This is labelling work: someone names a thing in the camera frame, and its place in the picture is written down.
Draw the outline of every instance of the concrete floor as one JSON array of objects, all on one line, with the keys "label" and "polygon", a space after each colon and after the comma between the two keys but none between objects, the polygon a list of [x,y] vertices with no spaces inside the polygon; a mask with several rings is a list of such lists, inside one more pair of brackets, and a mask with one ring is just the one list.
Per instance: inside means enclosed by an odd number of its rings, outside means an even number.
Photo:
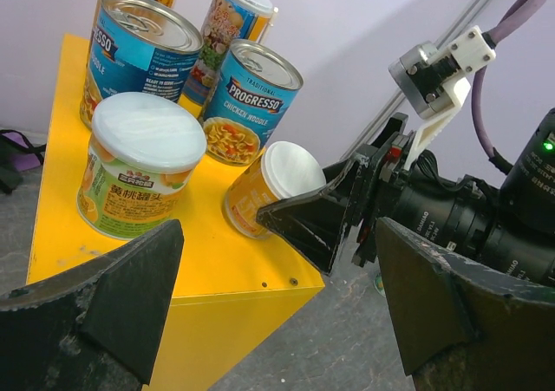
[{"label": "concrete floor", "polygon": [[[0,293],[25,283],[41,169],[0,194]],[[350,263],[348,244],[326,288],[266,339],[212,391],[411,391],[375,265]]]}]

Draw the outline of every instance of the blue soup can label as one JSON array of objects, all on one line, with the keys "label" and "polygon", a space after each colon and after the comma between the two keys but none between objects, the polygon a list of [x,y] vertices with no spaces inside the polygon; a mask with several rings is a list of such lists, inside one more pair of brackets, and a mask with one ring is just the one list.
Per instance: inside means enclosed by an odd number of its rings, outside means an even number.
[{"label": "blue soup can label", "polygon": [[266,12],[258,13],[238,0],[212,0],[200,29],[202,50],[183,87],[183,94],[189,100],[199,105],[204,103],[233,39],[258,39],[272,11],[270,1],[265,1]]},{"label": "blue soup can label", "polygon": [[200,33],[153,0],[102,0],[83,89],[81,118],[112,94],[145,92],[177,102],[198,58]]},{"label": "blue soup can label", "polygon": [[207,152],[251,164],[303,85],[286,60],[260,44],[236,40],[202,111]]}]

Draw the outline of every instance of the purple cable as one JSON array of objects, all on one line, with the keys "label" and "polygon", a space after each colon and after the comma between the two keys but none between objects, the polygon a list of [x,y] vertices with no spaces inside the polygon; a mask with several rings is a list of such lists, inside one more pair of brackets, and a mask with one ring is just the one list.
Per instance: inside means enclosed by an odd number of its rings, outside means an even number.
[{"label": "purple cable", "polygon": [[[517,0],[517,2],[511,6],[509,11],[506,12],[499,24],[487,31],[486,34],[489,34],[496,45],[499,44],[501,40],[507,38],[518,27],[528,21],[528,19],[530,19],[530,17],[542,7],[545,1],[547,0]],[[484,128],[484,121],[482,120],[481,96],[485,75],[486,67],[481,68],[478,72],[476,72],[476,75],[474,75],[471,110],[474,129],[476,130],[478,141],[482,145],[482,148],[484,148],[487,157],[492,159],[496,156],[496,151],[487,136],[486,129]]]}]

